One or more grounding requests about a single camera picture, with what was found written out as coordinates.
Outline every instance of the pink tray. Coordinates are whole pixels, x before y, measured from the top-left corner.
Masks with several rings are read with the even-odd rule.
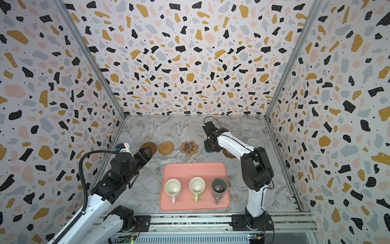
[[[204,179],[206,188],[195,203],[195,196],[190,191],[190,180],[194,177]],[[226,194],[219,200],[218,205],[211,195],[211,183],[215,178],[226,180],[226,167],[221,162],[167,164],[164,168],[163,184],[161,186],[160,204],[162,211],[199,210],[199,209],[222,209],[230,205],[229,188]],[[181,195],[172,203],[172,198],[165,192],[165,183],[170,179],[178,179],[181,184]]]

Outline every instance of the patterned wallpaper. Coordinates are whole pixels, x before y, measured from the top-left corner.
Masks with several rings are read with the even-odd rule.
[[[261,114],[312,0],[66,0],[126,114]]]
[[[119,117],[51,1],[0,0],[0,243],[47,243]],[[103,155],[85,161],[91,183]]]
[[[390,243],[389,11],[324,1],[269,119],[324,243]]]

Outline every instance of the brown coaster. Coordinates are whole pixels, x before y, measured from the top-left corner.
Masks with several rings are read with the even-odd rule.
[[[193,154],[198,153],[199,146],[196,145],[195,141],[183,142],[180,147],[180,152],[185,153],[187,156],[192,156]]]
[[[152,155],[157,151],[156,144],[152,142],[144,143],[140,148],[145,148],[145,151],[150,154],[149,148],[152,148]]]
[[[174,149],[175,146],[170,141],[163,142],[158,146],[158,152],[162,155],[168,155],[173,152]]]
[[[222,151],[223,151],[223,155],[225,155],[227,158],[230,158],[230,159],[234,159],[235,158],[235,156],[229,154],[225,148]]]

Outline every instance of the marble countertop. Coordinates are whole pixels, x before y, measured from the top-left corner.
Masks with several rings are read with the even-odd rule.
[[[159,209],[161,183],[163,170],[167,164],[192,163],[192,162],[223,162],[226,166],[227,180],[229,184],[230,206],[219,210],[195,210],[180,211],[180,213],[233,213],[244,212],[248,201],[248,188],[241,174],[241,163],[238,159],[229,159],[221,152],[213,157],[203,154],[202,129],[204,117],[129,117],[119,142],[130,144],[132,152],[136,152],[145,142],[154,142],[157,147],[165,141],[175,145],[175,150],[169,155],[161,155],[158,151],[153,158],[140,170],[140,175],[132,189],[126,189],[116,200],[111,211],[118,205],[126,206],[136,213],[167,213]],[[266,149],[268,158],[274,171],[273,182],[275,188],[267,190],[265,210],[267,212],[298,212],[294,198],[289,192],[282,169],[276,157],[275,149],[270,141],[265,121],[258,117],[217,117],[222,127],[228,129],[234,136],[247,142],[250,138],[260,141]],[[180,146],[184,141],[195,141],[199,145],[198,153],[186,156],[180,152]]]

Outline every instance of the gray mug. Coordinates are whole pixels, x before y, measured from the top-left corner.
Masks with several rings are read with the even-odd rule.
[[[213,180],[211,187],[213,188],[211,195],[215,198],[215,204],[218,205],[219,199],[223,198],[226,193],[227,182],[222,178],[217,178]]]

